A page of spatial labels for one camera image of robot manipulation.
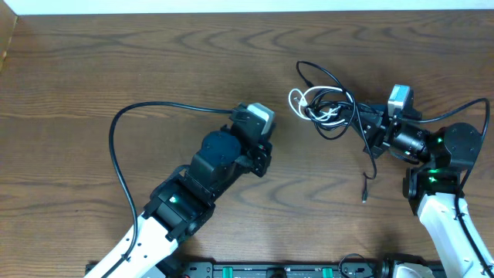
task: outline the white cable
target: white cable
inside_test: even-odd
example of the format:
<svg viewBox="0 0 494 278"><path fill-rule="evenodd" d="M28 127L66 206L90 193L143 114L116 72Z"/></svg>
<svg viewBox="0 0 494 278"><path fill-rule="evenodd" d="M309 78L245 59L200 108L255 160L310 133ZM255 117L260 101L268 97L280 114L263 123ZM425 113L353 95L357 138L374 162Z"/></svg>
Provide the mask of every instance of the white cable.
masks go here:
<svg viewBox="0 0 494 278"><path fill-rule="evenodd" d="M308 102L307 102L307 99L306 99L306 95L308 93L313 92L314 90L321 90L321 89L337 90L337 91L342 92L341 88L335 87L335 86L314 86L314 87L311 87L308 90L306 90L304 93L302 93L301 90L295 88L295 89L292 89L290 91L290 93L288 94L288 104L290 105L290 107L292 108L293 112L295 112L295 114L297 116L299 116L300 118L302 118L304 120L311 120L310 118L308 118L306 115L304 115L302 113L302 107L306 107L308 105ZM300 100L297 97L292 98L292 94L294 92L297 92L300 95ZM351 97L351 95L349 93L347 93L347 97L348 97L349 101L351 103L353 103L354 100L353 100L353 98ZM293 106L293 103L292 103L293 100L295 100L295 101L298 102L298 105L299 105L298 106L298 109L296 109ZM320 111L322 113L322 115L321 116L318 116L318 117L316 117L316 115L312 111L310 111L310 114L313 116L313 119L314 120L326 121L326 120L330 120L331 117L336 116L337 115L337 111L339 109L340 109L340 107L336 107L336 108L330 108L328 111ZM342 120L339 120L337 122L325 123L325 124L322 124L322 125L333 126L333 125L342 124L344 121L345 120L342 119Z"/></svg>

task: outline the white wall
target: white wall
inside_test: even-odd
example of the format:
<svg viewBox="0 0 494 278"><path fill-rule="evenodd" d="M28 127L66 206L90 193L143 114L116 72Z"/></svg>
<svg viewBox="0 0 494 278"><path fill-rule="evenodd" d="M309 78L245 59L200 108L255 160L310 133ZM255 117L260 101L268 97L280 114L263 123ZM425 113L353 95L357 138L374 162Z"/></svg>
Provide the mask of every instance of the white wall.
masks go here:
<svg viewBox="0 0 494 278"><path fill-rule="evenodd" d="M18 15L494 8L493 0L5 0Z"/></svg>

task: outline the black cable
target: black cable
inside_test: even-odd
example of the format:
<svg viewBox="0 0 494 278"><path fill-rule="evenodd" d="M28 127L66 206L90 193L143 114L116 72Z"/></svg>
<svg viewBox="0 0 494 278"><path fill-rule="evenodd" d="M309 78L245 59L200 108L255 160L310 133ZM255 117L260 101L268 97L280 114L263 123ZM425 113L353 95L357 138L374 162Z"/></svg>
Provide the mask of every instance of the black cable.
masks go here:
<svg viewBox="0 0 494 278"><path fill-rule="evenodd" d="M428 124L428 123L433 123L435 121L444 120L447 117L453 116L454 114L456 114L458 112L461 112L461 111L465 110L466 108L469 108L470 106L472 106L474 104L477 104L479 102L485 102L486 103L486 110L490 110L490 108L489 108L489 105L490 105L489 104L489 100L486 99L485 97L483 97L483 98L479 98L477 100L470 101L469 103L467 103L465 105L461 105L460 107L454 109L453 111L450 111L450 112L448 112L446 114L442 114L441 116L435 117L435 118L432 118L432 119L427 119L427 120L412 120L412 119L401 118L401 117L399 117L398 119L403 120L403 121L406 121L408 123L413 123L413 124ZM487 122L487 125L489 125L489 116L486 117L486 122Z"/></svg>
<svg viewBox="0 0 494 278"><path fill-rule="evenodd" d="M432 123L432 122L435 122L435 121L438 121L438 120L443 120L447 117L450 117L460 111L463 111L464 109L474 105L474 104L477 104L479 102L484 102L486 104L486 118L484 120L484 127L482 128L482 135L481 135L481 144L480 144L480 147L482 148L482 145L484 143L484 139L486 138L486 135L487 135L487 128L489 126L489 119L490 119L490 102L487 98L480 98L480 99L477 99L477 100L473 100L465 105L462 105L456 109L454 109L453 111L451 112L448 112L446 114L443 114L439 117L435 117L435 118L432 118L432 119L428 119L428 120L412 120L412 119L407 119L407 118L400 118L400 120L403 120L403 121L407 121L409 123L414 123L414 124L426 124L426 123ZM475 241L473 240L472 238L472 235L470 235L470 232L465 224L465 220L463 220L463 213L460 212L460 207L459 207L459 199L460 199L460 196L461 196L461 193L462 193L462 190L463 190L463 187L465 187L465 183L466 181L469 179L469 176L470 174L472 173L472 169L473 169L473 166L475 165L477 161L477 158L475 158L475 160L473 161L473 165L471 166L471 168L469 170L467 170L467 172L465 173L465 176L463 177L460 185L458 186L458 190L455 194L455 211L457 213L456 215L456 218L459 220L460 222L460 226L462 227L462 230L463 232L465 233L465 236L467 238L467 240L469 241L470 245L472 246L472 249L473 249L473 252L477 255L477 257L479 258L479 261L480 261L480 264L482 265L482 267L484 268L484 272L487 273L487 275L490 277L490 278L494 278L494 273L492 273L491 269L492 269L492 266L489 266L487 264L487 262L484 260L484 257L482 256L482 254L480 253L480 250L479 250L479 247L475 244Z"/></svg>
<svg viewBox="0 0 494 278"><path fill-rule="evenodd" d="M321 137L323 137L326 140L336 140L340 137L342 137L345 132L347 132L348 127L350 127L351 123L354 122L355 120L358 122L358 127L360 128L360 132L362 133L362 138L364 139L365 143L365 148L367 150L367 153L369 154L370 162L372 163L372 168L374 170L374 173L372 176L367 175L367 173L364 172L364 190L362 191L362 202L366 202L367 196L368 196L368 190L367 190L367 180L374 180L377 176L377 166L376 162L374 161L374 156L372 155L371 149L369 148L369 144L367 143L367 139L365 137L364 129L362 127L362 121L360 119L360 111L364 111L364 108L367 109L368 113L376 113L378 112L372 108L369 107L366 104L358 103L355 100L354 95L347 90L343 84L327 69L324 69L322 66L319 66L315 63L307 62L307 61L298 61L296 63L296 71L302 77L303 81L306 83L308 87L313 87L313 83L310 82L300 71L300 64L306 64L308 66L312 66L334 80L336 82L337 87L340 88L341 90L331 90L331 89L322 89L320 90L316 96L312 99L312 101L305 107L304 112L307 115L309 119L314 123L314 127L316 128L316 131L319 133ZM343 101L329 101L329 100L322 100L325 95L328 93L342 93L345 98L348 100L347 102ZM342 123L342 124L336 124L334 126L324 126L324 121L317 120L310 112L313 110L316 113L320 112L322 108L324 107L342 107L343 109L348 109L352 111L352 115L348 122ZM344 129L335 137L328 137L326 136L322 131L334 131L336 128L344 126Z"/></svg>
<svg viewBox="0 0 494 278"><path fill-rule="evenodd" d="M120 170L120 166L118 165L117 161L117 156L115 155L115 147L113 145L113 135L115 133L115 127L117 125L117 121L120 119L120 117L127 111L132 110L134 108L138 107L146 107L146 106L167 106L167 107L178 107L178 108L184 108L184 109L189 109L189 110L195 110L195 111L201 111L201 112L210 112L210 113L219 113L219 114L231 114L231 110L223 110L223 109L211 109L211 108L204 108L204 107L194 107L192 105L187 105L187 104L182 104L182 103L174 103L174 102L167 102L167 101L148 101L148 102L142 102L142 103L135 103L132 105L129 105L128 107L123 108L122 110L118 111L118 113L113 117L113 120L110 125L110 134L108 136L108 144L110 147L110 157L111 161L113 163L113 167L115 168L115 172L117 173L117 177L120 181L120 184L122 185L123 192L125 192L125 195L127 197L127 200L130 205L130 210L132 211L132 217L134 218L134 226L133 226L133 236L132 236L132 241L130 242L130 246L128 250L122 254L122 257L113 265L104 275L103 278L108 277L124 260L129 260L130 253L134 249L137 241L137 211L136 211L136 206L134 204L134 200L132 199L132 196L130 195L129 188L127 187L127 183L125 182L125 178L122 175L122 171Z"/></svg>
<svg viewBox="0 0 494 278"><path fill-rule="evenodd" d="M366 276L364 278L371 278L374 276L375 269L369 264L369 262L364 258L364 256L362 256L361 254L357 254L357 253L351 253L351 254L346 255L345 257L343 257L341 259L340 263L338 263L338 272L340 273L341 276L343 276L345 278L350 278L347 274L345 274L343 272L343 270L341 268L343 267L343 262L345 261L345 259L347 259L348 257L351 257L351 256L358 256L358 257L362 258L364 260L364 262L367 264L367 266L369 266L370 270L372 270L372 274L369 276Z"/></svg>

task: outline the white arm segment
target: white arm segment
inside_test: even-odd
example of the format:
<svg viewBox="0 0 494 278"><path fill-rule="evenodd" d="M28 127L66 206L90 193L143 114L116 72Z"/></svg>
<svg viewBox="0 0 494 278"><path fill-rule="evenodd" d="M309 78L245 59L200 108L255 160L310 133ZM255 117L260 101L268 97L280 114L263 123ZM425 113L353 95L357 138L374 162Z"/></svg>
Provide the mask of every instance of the white arm segment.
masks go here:
<svg viewBox="0 0 494 278"><path fill-rule="evenodd" d="M484 256L484 260L488 265L492 265L494 263L492 256L473 225L465 199L459 199L459 208L464 213L463 219L466 227L480 253ZM455 216L455 195L453 194L425 195L418 208L418 218L432 237L446 276L448 278L485 278L486 276L482 275L482 265Z"/></svg>
<svg viewBox="0 0 494 278"><path fill-rule="evenodd" d="M109 278L136 277L141 278L149 269L165 257L171 255L178 247L177 240L169 242L165 236L168 231L153 217L144 219L142 215L137 219L139 233L137 243L130 253L130 260L123 261ZM133 226L130 227L122 240L98 263L85 278L101 278L129 248L133 235Z"/></svg>

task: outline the wood grain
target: wood grain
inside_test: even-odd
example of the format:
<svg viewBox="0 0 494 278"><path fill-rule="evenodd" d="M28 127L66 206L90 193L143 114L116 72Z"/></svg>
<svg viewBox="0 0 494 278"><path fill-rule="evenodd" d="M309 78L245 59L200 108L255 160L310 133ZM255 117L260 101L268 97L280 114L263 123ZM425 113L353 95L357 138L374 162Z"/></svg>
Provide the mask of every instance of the wood grain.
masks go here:
<svg viewBox="0 0 494 278"><path fill-rule="evenodd" d="M492 12L326 12L224 15L26 16L0 76L0 276L81 277L131 225L107 146L112 116L145 100L277 113L273 162L242 176L180 253L217 261L338 261L347 253L403 252L437 259L401 196L407 165L377 161L366 205L363 143L329 142L289 110L303 87L298 59L331 70L358 100L383 103L396 83L414 88L432 117L494 93ZM325 77L308 72L318 84ZM468 121L473 107L444 125ZM228 119L173 108L130 112L117 155L142 208L151 190L188 163ZM431 124L432 130L440 124ZM466 186L475 225L494 251L488 134Z"/></svg>

